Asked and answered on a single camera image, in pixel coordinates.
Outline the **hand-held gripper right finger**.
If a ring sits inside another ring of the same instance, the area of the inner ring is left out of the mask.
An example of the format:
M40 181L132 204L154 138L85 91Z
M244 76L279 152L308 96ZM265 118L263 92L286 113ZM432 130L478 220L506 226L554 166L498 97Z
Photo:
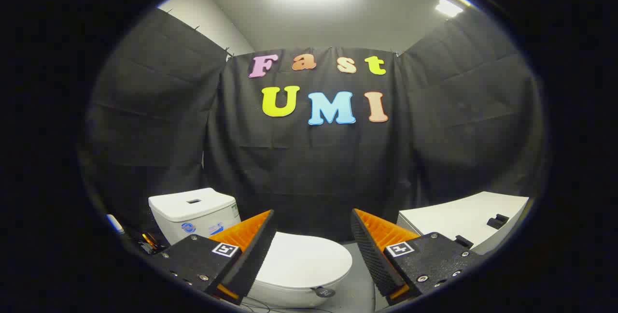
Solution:
M351 233L390 306L428 295L485 259L461 236L450 240L439 232L419 235L358 208L351 212Z

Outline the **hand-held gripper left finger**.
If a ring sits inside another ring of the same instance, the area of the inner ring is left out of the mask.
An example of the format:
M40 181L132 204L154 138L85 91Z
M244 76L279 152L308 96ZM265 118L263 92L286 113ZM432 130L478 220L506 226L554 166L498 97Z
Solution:
M159 254L159 270L238 306L252 288L275 234L275 212L267 210L213 236L192 235L168 247Z

